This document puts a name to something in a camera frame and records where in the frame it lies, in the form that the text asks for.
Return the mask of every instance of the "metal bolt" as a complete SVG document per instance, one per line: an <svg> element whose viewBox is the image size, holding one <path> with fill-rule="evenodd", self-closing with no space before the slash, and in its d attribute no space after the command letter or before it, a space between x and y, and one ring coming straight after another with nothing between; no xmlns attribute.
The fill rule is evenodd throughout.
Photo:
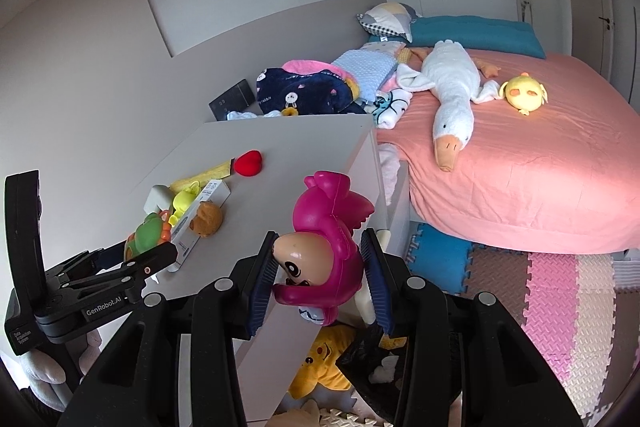
<svg viewBox="0 0 640 427"><path fill-rule="evenodd" d="M424 281L422 277L414 276L414 277L409 277L409 279L406 280L406 285L409 286L409 288L412 288L414 290L421 290L422 288L427 286L427 283Z"/></svg>
<svg viewBox="0 0 640 427"><path fill-rule="evenodd" d="M145 297L145 306L149 306L152 308L153 306L158 306L158 304L162 301L162 297L159 293L149 293Z"/></svg>
<svg viewBox="0 0 640 427"><path fill-rule="evenodd" d="M234 286L234 282L231 279L228 279L226 277L222 279L218 279L213 285L213 287L219 292L230 290L231 288L233 288L233 286Z"/></svg>
<svg viewBox="0 0 640 427"><path fill-rule="evenodd" d="M496 302L495 295L489 292L482 292L479 294L478 300L485 306L493 306Z"/></svg>

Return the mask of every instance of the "pink bedsheet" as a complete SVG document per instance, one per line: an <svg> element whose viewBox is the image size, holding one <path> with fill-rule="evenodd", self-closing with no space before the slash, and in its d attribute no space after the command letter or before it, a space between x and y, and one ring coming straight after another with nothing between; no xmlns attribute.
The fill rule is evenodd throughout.
<svg viewBox="0 0 640 427"><path fill-rule="evenodd" d="M523 71L549 103L530 116L505 100L472 103L474 134L454 172L433 159L438 101L414 94L392 143L410 166L412 203L444 233L494 247L546 253L611 253L640 247L640 116L580 60L487 51L502 83Z"/></svg>

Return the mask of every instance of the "orange beak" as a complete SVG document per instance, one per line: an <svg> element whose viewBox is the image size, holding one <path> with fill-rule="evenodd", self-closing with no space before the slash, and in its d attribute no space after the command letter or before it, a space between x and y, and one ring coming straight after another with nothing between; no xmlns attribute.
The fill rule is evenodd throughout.
<svg viewBox="0 0 640 427"><path fill-rule="evenodd" d="M462 142L452 134L440 136L434 142L436 163L441 171L451 172L456 165L456 158L462 149Z"/></svg>

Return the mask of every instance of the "red heart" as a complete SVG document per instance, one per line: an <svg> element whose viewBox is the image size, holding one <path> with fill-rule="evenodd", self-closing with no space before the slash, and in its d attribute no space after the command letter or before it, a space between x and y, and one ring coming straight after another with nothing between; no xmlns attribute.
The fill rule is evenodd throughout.
<svg viewBox="0 0 640 427"><path fill-rule="evenodd" d="M234 170L241 176L255 176L262 170L262 155L259 151L249 151L234 161Z"/></svg>

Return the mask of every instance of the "plush goose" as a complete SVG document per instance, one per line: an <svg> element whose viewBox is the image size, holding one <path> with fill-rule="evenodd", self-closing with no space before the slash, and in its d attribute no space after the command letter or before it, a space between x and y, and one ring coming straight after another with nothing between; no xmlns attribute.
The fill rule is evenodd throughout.
<svg viewBox="0 0 640 427"><path fill-rule="evenodd" d="M480 73L459 42L437 42L422 62L422 71L398 66L398 85L410 92L430 90L440 100L433 122L433 143L440 170L451 172L458 153L474 130L470 100L484 103L500 98L500 86L488 80L480 86Z"/></svg>

